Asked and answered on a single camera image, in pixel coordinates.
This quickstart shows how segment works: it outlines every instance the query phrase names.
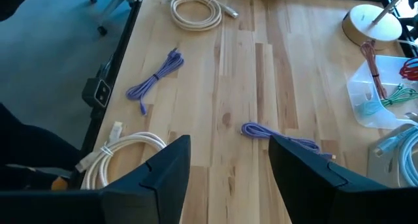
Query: floor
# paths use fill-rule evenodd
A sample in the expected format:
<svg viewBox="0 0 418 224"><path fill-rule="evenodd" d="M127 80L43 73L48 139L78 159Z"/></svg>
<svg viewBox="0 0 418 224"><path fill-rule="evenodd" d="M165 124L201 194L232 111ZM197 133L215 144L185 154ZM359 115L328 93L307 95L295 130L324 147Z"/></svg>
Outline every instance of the floor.
<svg viewBox="0 0 418 224"><path fill-rule="evenodd" d="M81 99L86 79L116 49L129 5L95 21L110 0L27 0L0 23L0 101L24 123L49 129L81 148L91 109Z"/></svg>
<svg viewBox="0 0 418 224"><path fill-rule="evenodd" d="M313 139L336 163L366 174L367 147L385 131L354 118L346 82L364 58L341 27L347 11L364 1L218 0L235 8L238 19L224 17L201 33L176 27L166 1L142 4L95 146L103 145L115 121L125 135L150 131L167 142L191 135L182 224L290 223L267 141L240 134L248 121ZM180 12L196 20L208 13L202 5ZM151 76L174 47L185 64L150 91L143 116L124 93ZM402 51L394 44L379 54ZM149 148L117 152L110 180L155 153Z"/></svg>

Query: wood grain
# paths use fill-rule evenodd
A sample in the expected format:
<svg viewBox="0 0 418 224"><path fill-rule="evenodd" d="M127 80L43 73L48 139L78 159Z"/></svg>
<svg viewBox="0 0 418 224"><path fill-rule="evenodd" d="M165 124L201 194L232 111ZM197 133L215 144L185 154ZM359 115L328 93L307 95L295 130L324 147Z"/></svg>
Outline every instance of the wood grain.
<svg viewBox="0 0 418 224"><path fill-rule="evenodd" d="M224 16L207 32L176 27L168 0L144 0L95 147L115 121L125 135L151 131L166 142L191 135L191 173L182 224L290 223L268 159L268 142L240 134L258 121L315 140L336 162L366 174L367 146L382 134L353 117L347 79L364 61L341 21L364 1L218 0L240 17ZM188 5L188 18L207 12ZM148 115L125 91L141 83L179 48L185 65L151 90ZM402 56L394 44L380 54ZM144 145L110 162L116 180L153 155Z"/></svg>

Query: black metal frame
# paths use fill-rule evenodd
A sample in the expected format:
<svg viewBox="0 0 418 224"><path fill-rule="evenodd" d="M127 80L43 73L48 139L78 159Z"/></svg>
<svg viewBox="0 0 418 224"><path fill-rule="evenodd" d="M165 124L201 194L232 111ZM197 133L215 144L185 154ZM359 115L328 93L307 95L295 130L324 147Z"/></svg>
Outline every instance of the black metal frame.
<svg viewBox="0 0 418 224"><path fill-rule="evenodd" d="M360 1L373 1L381 3L383 6L387 6L392 0L360 0ZM135 25L135 21L137 20L137 16L141 7L140 2L135 2L134 6L132 7L131 13L128 17L128 21L125 25L125 29L123 30L121 39L119 41L118 47L115 51L114 57L111 61L110 68L107 71L107 75L104 77L105 82L113 89L114 83L116 81L116 77L119 73L120 65L122 63L123 57L125 55L126 47L128 45L129 39L131 37L131 33L133 27ZM394 10L394 15L400 18L398 11ZM412 37L409 34L409 31L406 27L402 28L402 35L401 39L413 41ZM402 50L406 57L415 57L418 56L418 50L416 47L412 47L408 44L400 44ZM84 142L82 145L82 155L87 155L93 150L95 145L97 135L99 134L99 130L105 116L106 108L93 108L91 111L91 121L84 138ZM71 176L71 188L79 188L82 184L84 174L80 174L78 172L74 172Z"/></svg>

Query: light blue cable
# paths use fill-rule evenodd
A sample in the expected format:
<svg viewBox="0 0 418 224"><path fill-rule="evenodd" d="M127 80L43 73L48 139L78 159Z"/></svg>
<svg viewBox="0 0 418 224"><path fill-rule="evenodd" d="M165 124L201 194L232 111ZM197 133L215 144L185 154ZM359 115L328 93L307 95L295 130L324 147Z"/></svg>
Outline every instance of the light blue cable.
<svg viewBox="0 0 418 224"><path fill-rule="evenodd" d="M412 149L418 144L418 127L410 127L396 136L384 140L375 150L377 155L399 146L398 163L400 172L410 186L418 186L418 172L412 161Z"/></svg>

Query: blue cable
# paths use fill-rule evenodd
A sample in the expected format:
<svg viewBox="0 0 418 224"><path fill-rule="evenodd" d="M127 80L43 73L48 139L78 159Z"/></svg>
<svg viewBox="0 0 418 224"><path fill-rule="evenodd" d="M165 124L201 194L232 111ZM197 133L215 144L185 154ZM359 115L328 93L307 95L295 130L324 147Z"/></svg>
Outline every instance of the blue cable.
<svg viewBox="0 0 418 224"><path fill-rule="evenodd" d="M291 138L290 136L281 135L279 132L275 132L268 127L259 125L258 123L245 123L241 127L241 133L251 138L270 138L271 135L276 135L287 140L290 140L297 145L307 149L310 152L314 152L325 159L332 159L333 155L330 153L321 153L319 146L312 140L303 139L303 138Z"/></svg>
<svg viewBox="0 0 418 224"><path fill-rule="evenodd" d="M412 161L412 149L418 144L418 127L410 127L396 136L384 140L374 150L380 156L399 146L398 163L400 172L410 186L418 186L418 172Z"/></svg>
<svg viewBox="0 0 418 224"><path fill-rule="evenodd" d="M180 52L177 52L177 48L170 51L168 58L162 64L160 69L142 84L133 86L126 91L126 97L132 101L138 101L142 115L146 115L146 108L142 103L142 99L149 92L149 90L160 80L162 77L170 74L171 72L179 69L184 64L184 59Z"/></svg>

